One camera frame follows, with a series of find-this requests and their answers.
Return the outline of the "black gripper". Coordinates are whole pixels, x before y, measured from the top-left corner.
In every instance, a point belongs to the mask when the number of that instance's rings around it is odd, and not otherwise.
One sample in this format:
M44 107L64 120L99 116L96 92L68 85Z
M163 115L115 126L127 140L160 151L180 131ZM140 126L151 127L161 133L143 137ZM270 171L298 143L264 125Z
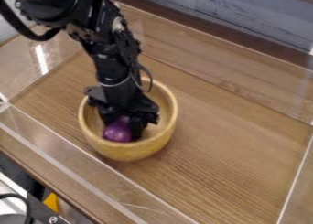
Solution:
M117 85L89 86L84 90L88 104L97 109L104 125L125 115L129 119L132 139L141 137L148 123L159 121L159 105L144 94L141 80L127 80Z

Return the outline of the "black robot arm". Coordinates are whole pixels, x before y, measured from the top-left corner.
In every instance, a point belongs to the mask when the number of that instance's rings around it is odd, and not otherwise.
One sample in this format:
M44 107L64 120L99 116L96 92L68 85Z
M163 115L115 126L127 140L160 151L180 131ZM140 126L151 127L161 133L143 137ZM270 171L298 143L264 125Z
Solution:
M97 84L85 89L88 104L105 126L124 120L131 141L159 121L159 106L148 98L139 64L140 41L111 0L0 0L0 16L33 41L46 41L60 32L77 41L95 66Z

